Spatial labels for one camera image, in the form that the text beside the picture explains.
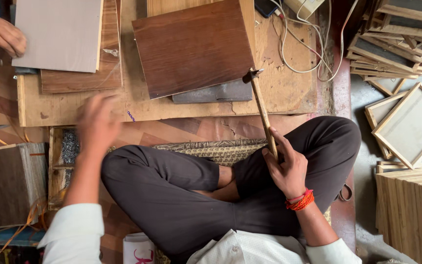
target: hammer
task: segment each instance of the hammer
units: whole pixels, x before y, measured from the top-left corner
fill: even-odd
[[[263,102],[262,92],[260,91],[260,84],[258,83],[258,75],[264,69],[254,70],[250,68],[249,72],[242,77],[244,83],[252,83],[253,93],[255,94],[256,105],[262,118],[263,128],[265,130],[266,139],[268,141],[268,147],[270,148],[273,156],[278,160],[278,151],[276,150],[276,144],[273,136],[270,134],[270,121],[268,120],[268,114],[266,112],[265,103]]]

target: concrete floor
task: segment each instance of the concrete floor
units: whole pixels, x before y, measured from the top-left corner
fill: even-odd
[[[401,91],[413,87],[416,82],[422,82],[422,77],[417,80],[408,80]],[[395,86],[393,80],[382,80],[382,84]],[[408,256],[386,245],[382,235],[375,228],[376,217],[376,184],[374,170],[377,161],[384,160],[372,129],[367,123],[364,107],[378,100],[384,99],[385,95],[373,88],[367,82],[362,81],[359,75],[351,75],[351,111],[352,120],[359,125],[362,136],[362,144],[354,165],[355,172],[355,202],[356,202],[356,245],[358,255],[364,263],[394,258],[408,264],[415,264]]]

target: hammer head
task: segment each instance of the hammer head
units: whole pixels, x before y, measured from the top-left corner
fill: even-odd
[[[249,83],[253,78],[257,77],[264,69],[252,69],[250,68],[249,72],[247,72],[246,75],[242,77],[242,81],[247,84]]]

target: red thread bracelet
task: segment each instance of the red thread bracelet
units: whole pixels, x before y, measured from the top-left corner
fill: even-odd
[[[309,204],[311,204],[314,201],[314,194],[312,192],[313,190],[309,190],[306,188],[305,193],[302,195],[302,199],[300,201],[298,201],[297,203],[291,204],[290,201],[294,201],[297,199],[300,199],[301,197],[297,197],[291,200],[286,199],[285,204],[286,204],[286,209],[291,209],[294,211],[300,211],[304,208],[306,208]]]
[[[309,193],[309,189],[307,189],[307,187],[306,187],[305,188],[305,193],[303,195],[298,196],[298,197],[296,197],[294,199],[291,199],[291,200],[289,200],[289,199],[286,198],[286,200],[289,201],[289,202],[295,201],[295,200],[299,200],[299,199],[302,199],[305,195],[308,195],[308,193]]]

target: bare foot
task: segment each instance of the bare foot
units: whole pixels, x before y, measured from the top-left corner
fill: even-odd
[[[234,171],[232,167],[219,166],[218,189],[214,192],[194,190],[197,193],[211,197],[220,201],[238,201],[240,199],[237,192],[237,184],[234,179]]]
[[[195,192],[220,201],[235,202],[240,200],[239,193],[237,192],[237,184],[235,183],[235,179],[224,188],[217,189],[214,192],[199,190],[195,190]]]
[[[219,165],[218,189],[226,187],[234,179],[234,170],[232,167]]]

